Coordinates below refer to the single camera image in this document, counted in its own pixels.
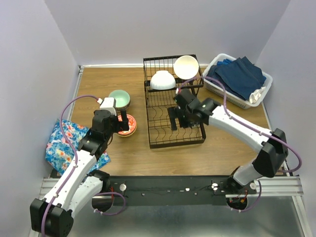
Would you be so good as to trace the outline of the red white patterned bowl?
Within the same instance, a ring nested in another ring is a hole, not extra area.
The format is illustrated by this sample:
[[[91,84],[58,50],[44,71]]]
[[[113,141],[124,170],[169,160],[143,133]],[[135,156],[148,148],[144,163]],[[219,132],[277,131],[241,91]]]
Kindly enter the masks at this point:
[[[129,120],[129,131],[133,131],[133,130],[136,130],[137,129],[137,122],[136,122],[136,119],[127,114],[127,117],[128,117],[128,120]]]

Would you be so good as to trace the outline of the mint green bowl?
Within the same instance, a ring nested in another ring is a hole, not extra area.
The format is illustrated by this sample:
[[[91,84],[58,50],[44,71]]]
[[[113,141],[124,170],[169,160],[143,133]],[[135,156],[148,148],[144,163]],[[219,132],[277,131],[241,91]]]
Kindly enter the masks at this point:
[[[116,102],[130,100],[130,95],[125,90],[114,90],[109,94],[109,97],[114,97]]]

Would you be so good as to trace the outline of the black wire dish rack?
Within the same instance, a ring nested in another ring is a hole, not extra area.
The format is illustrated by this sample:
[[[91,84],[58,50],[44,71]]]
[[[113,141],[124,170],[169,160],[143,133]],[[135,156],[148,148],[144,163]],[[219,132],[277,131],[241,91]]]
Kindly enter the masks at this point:
[[[167,71],[174,76],[176,87],[183,80],[174,72],[173,66],[179,55],[149,57],[143,59],[144,91],[147,110],[149,146],[151,149],[202,144],[206,139],[202,123],[184,124],[180,109],[174,101],[175,88],[155,90],[150,80],[158,71]]]

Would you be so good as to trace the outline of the white ribbed bowl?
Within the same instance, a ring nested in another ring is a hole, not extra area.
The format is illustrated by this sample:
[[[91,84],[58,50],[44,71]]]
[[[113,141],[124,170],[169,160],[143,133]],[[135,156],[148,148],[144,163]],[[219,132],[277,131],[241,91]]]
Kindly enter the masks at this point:
[[[174,76],[168,71],[157,71],[150,80],[151,89],[155,90],[167,90],[176,86]]]

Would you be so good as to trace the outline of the beige floral bowl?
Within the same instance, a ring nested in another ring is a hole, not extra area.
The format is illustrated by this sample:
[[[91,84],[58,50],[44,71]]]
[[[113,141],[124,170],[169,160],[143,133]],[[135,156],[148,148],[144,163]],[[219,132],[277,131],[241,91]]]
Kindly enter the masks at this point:
[[[187,80],[196,76],[199,64],[193,56],[184,55],[174,62],[173,70],[178,78]]]

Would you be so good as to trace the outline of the yellow dotted teal bowl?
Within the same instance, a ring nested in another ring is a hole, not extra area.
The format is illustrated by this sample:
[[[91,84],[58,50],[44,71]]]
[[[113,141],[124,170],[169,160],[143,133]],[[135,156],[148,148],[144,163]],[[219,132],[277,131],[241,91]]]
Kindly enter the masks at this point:
[[[133,131],[120,131],[117,133],[118,136],[120,137],[128,137],[128,136],[131,136],[135,133],[136,130],[133,130]]]

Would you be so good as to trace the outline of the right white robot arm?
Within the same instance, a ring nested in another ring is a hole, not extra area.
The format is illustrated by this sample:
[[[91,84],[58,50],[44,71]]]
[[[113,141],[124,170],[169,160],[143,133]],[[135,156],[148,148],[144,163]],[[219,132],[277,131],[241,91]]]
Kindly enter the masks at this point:
[[[271,131],[229,112],[219,102],[206,98],[200,101],[188,89],[176,89],[176,106],[170,116],[179,120],[183,128],[204,123],[224,130],[246,143],[257,157],[237,167],[224,182],[224,189],[237,194],[250,182],[261,177],[273,178],[288,156],[286,136],[280,129]]]

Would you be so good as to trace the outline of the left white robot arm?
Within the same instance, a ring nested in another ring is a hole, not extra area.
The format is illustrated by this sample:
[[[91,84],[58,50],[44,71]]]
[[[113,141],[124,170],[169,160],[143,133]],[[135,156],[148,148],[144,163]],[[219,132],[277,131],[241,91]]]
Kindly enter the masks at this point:
[[[115,196],[124,197],[111,189],[109,174],[90,169],[106,151],[113,134],[128,130],[125,110],[120,116],[108,110],[94,112],[92,127],[80,140],[69,167],[44,198],[36,198],[31,203],[33,231],[44,237],[66,237],[75,216],[94,196],[108,196],[110,201],[114,201]]]

